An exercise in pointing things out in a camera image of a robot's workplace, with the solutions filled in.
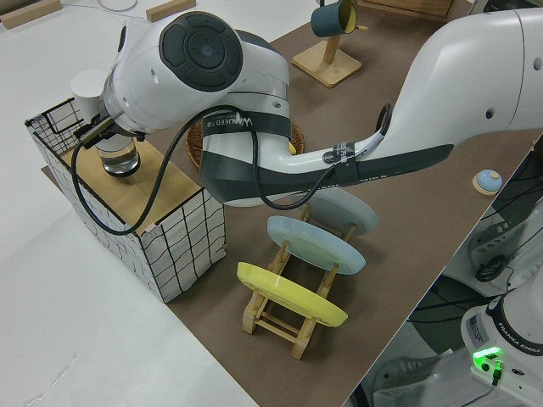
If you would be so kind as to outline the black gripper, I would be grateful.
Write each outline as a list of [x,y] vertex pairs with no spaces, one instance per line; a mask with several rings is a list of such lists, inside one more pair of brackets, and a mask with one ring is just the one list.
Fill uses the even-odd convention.
[[87,148],[92,148],[101,141],[109,140],[116,133],[108,129],[100,129],[97,126],[87,132]]

